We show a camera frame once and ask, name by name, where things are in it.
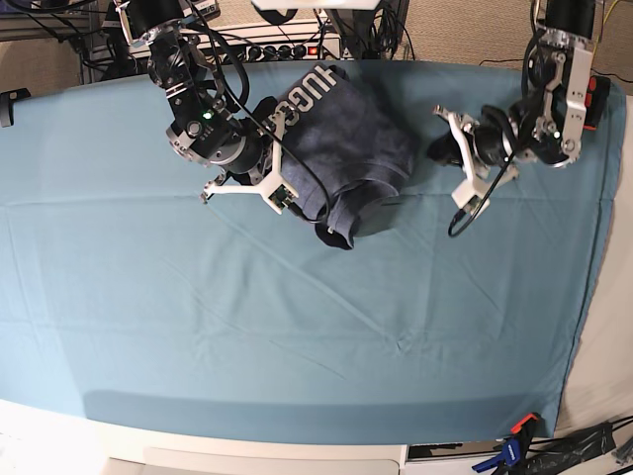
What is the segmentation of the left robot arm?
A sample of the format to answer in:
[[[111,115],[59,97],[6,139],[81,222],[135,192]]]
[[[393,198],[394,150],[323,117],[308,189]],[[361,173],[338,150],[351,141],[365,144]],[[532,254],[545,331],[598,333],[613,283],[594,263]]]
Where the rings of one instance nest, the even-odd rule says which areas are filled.
[[[543,15],[539,5],[531,4],[532,36],[522,59],[517,101],[507,110],[484,105],[477,118],[441,106],[434,109],[449,130],[431,143],[428,157],[460,168],[471,182],[486,179],[494,167],[509,181],[517,177],[521,161],[563,167],[580,157],[595,4],[546,1]]]

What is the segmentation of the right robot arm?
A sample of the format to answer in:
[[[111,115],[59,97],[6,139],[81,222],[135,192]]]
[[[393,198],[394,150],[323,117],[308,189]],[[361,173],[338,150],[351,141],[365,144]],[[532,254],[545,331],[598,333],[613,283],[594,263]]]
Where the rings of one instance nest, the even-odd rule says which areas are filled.
[[[202,201],[257,195],[281,213],[297,192],[282,175],[285,115],[276,100],[266,97],[237,117],[250,92],[245,70],[237,70],[241,92],[233,97],[220,60],[205,57],[198,36],[205,34],[213,49],[227,49],[226,42],[204,26],[202,15],[185,14],[181,2],[118,1],[115,9],[129,45],[149,50],[148,74],[174,116],[166,131],[170,145],[185,160],[220,171],[205,184]]]

